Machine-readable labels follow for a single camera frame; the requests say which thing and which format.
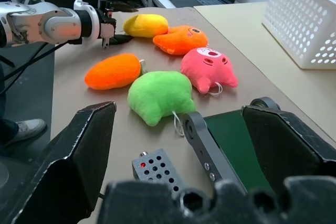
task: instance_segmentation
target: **beige table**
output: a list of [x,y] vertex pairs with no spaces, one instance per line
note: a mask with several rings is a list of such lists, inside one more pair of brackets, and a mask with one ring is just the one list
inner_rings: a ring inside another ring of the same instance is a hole
[[[144,8],[140,10],[140,13],[161,14],[168,19],[171,26],[187,24],[198,27],[208,35],[209,45],[212,48],[226,53],[231,58],[240,82],[237,89],[224,89],[220,98],[204,97],[193,90],[192,96],[197,110],[203,116],[239,110],[242,105],[249,104],[254,98],[268,96],[276,100],[283,110],[293,112],[327,142],[331,142],[318,126],[195,9]],[[119,25],[117,32],[121,31],[124,20],[131,15],[133,14],[115,14]],[[193,149],[185,138],[180,138],[175,133],[172,116],[164,118],[156,127],[146,126],[127,105],[129,87],[109,91],[92,91],[85,85],[85,74],[95,63],[123,52],[131,52],[139,59],[145,59],[148,71],[180,70],[181,58],[164,54],[153,45],[150,39],[137,38],[127,44],[113,46],[107,50],[101,48],[101,41],[93,45],[61,48],[56,51],[55,55],[52,137],[59,133],[81,108],[103,101],[115,101],[118,110],[114,119],[110,157],[102,192],[109,181],[133,179],[131,161],[141,152],[152,152],[163,148],[187,185],[211,194],[211,185]],[[82,223],[94,223],[98,211],[99,207],[96,207],[91,218]]]
[[266,3],[195,8],[336,141],[336,70],[298,68],[261,24]]

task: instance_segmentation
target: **gray perforated block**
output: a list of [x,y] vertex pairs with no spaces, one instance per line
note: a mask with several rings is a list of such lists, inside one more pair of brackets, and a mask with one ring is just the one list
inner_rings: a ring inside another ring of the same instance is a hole
[[144,182],[166,184],[172,190],[173,198],[185,188],[166,152],[159,149],[132,161],[135,179]]

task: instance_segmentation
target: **green plush toy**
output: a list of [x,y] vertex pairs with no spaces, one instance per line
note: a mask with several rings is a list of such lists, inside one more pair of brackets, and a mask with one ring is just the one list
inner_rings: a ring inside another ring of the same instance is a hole
[[189,79],[176,71],[149,72],[136,79],[128,93],[128,104],[149,126],[164,116],[195,111]]

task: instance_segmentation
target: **screw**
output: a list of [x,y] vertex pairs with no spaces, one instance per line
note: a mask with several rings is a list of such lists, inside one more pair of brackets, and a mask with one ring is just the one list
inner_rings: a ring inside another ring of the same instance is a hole
[[205,164],[204,164],[204,167],[205,167],[206,170],[210,170],[210,166],[209,166],[208,163],[205,163]]
[[210,179],[211,181],[215,181],[216,180],[215,174],[210,173]]
[[146,156],[148,154],[148,152],[142,152],[140,153],[140,157]]

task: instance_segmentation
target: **plush toy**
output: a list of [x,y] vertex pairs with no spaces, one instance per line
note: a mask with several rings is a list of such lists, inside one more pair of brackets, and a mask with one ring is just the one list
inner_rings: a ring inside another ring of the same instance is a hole
[[210,88],[217,85],[232,88],[238,86],[229,58],[206,47],[193,49],[183,57],[181,73],[186,75],[202,94],[208,93]]
[[139,14],[124,23],[124,31],[133,37],[153,38],[168,33],[168,21],[157,14]]
[[132,84],[128,104],[146,124],[155,126],[173,111],[195,111],[191,91],[189,79],[179,72],[148,72]]
[[131,84],[141,72],[141,64],[133,54],[112,56],[92,67],[85,83],[92,89],[121,88]]
[[168,34],[155,36],[153,42],[170,55],[185,55],[191,49],[206,47],[208,39],[195,27],[178,26],[169,29]]

